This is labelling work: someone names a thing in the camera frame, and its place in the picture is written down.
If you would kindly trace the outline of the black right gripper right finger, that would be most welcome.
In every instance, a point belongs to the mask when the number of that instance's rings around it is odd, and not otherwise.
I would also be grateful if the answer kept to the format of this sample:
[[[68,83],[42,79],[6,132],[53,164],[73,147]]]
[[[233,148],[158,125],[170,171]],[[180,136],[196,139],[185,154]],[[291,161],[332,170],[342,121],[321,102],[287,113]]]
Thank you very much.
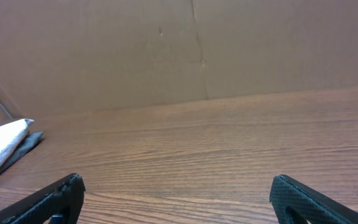
[[[358,224],[358,213],[287,176],[273,178],[269,202],[279,224]]]

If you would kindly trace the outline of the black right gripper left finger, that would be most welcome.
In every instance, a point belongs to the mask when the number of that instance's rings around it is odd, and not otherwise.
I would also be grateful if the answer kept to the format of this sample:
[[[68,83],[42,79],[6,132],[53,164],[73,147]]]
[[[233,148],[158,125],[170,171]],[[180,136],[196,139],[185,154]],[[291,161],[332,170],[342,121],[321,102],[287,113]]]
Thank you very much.
[[[76,224],[85,197],[80,175],[70,174],[0,211],[0,224]]]

